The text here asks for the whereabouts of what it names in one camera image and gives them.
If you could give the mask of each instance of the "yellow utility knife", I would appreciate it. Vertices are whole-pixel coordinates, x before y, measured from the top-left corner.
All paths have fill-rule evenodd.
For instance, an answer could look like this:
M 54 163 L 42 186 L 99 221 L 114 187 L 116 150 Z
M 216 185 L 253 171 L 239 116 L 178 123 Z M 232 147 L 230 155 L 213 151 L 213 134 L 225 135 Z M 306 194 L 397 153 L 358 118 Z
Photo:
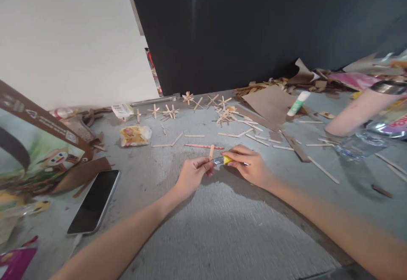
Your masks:
M 215 166 L 222 165 L 222 164 L 227 164 L 230 161 L 233 161 L 233 159 L 231 159 L 231 158 L 229 158 L 229 157 L 227 157 L 225 155 L 212 159 L 212 162 L 215 164 Z

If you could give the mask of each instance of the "pink thermos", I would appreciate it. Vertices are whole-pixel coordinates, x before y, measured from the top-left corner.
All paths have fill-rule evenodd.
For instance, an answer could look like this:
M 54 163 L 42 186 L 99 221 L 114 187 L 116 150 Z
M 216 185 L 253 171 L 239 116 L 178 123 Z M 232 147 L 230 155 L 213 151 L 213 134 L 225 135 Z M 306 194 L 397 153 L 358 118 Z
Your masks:
M 349 136 L 374 115 L 400 99 L 407 91 L 407 83 L 379 81 L 365 89 L 326 127 L 325 131 L 335 136 Z

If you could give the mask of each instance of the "glue stick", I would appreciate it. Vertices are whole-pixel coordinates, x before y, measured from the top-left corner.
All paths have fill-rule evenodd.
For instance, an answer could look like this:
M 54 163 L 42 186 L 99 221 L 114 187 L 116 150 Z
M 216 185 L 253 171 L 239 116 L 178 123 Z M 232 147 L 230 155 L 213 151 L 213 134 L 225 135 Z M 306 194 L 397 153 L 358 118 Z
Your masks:
M 300 107 L 302 106 L 304 101 L 308 99 L 310 94 L 311 94 L 311 92 L 309 92 L 309 91 L 301 92 L 300 95 L 298 96 L 297 100 L 291 106 L 291 108 L 288 111 L 287 115 L 290 116 L 290 117 L 294 116 L 298 112 L 298 110 L 300 109 Z

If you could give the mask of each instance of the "thermos lid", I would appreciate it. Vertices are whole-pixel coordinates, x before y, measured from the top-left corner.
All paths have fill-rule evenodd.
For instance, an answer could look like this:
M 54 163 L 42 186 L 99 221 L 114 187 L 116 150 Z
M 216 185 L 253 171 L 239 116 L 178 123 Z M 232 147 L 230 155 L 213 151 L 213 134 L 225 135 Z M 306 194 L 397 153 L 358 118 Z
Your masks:
M 383 80 L 373 84 L 370 89 L 382 94 L 401 95 L 407 91 L 407 83 Z

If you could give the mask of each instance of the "white wall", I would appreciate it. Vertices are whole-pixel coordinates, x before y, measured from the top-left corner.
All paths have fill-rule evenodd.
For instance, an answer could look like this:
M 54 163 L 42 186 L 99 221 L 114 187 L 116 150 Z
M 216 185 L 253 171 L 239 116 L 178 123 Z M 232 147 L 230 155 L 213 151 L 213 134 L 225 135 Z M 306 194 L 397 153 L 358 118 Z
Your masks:
M 0 0 L 0 79 L 45 109 L 158 97 L 129 0 Z

